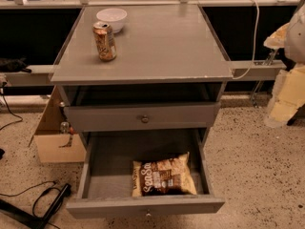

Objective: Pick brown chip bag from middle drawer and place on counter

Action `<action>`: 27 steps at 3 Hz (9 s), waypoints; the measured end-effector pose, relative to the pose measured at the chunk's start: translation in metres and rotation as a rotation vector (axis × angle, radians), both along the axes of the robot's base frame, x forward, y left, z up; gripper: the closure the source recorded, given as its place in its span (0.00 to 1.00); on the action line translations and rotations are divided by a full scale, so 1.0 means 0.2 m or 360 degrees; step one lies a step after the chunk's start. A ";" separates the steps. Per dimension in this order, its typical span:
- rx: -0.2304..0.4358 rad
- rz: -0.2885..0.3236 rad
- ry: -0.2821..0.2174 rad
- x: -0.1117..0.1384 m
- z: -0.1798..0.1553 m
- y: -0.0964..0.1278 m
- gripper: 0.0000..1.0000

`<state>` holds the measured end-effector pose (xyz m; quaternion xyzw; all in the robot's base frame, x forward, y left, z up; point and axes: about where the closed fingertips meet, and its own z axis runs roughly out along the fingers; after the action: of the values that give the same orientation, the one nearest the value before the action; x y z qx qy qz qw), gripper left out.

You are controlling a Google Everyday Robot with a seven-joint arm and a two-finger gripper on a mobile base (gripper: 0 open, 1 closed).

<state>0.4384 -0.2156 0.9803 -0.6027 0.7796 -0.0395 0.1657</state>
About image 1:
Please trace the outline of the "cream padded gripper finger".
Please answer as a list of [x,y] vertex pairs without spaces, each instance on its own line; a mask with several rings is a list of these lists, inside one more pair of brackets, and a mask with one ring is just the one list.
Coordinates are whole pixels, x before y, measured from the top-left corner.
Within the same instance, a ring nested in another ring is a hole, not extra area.
[[289,24],[286,23],[280,28],[278,28],[276,31],[274,31],[270,36],[266,38],[263,45],[273,50],[283,48],[288,27]]
[[272,91],[264,123],[271,128],[279,128],[297,113],[305,104],[305,65],[296,64],[286,72],[280,70]]

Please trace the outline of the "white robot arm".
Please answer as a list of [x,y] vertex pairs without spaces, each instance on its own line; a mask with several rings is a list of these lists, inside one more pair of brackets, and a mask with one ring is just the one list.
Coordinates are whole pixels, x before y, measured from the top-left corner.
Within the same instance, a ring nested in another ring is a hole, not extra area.
[[283,49],[295,66],[288,72],[280,70],[267,106],[264,123],[278,128],[305,105],[305,5],[296,11],[289,23],[281,26],[266,38],[264,46]]

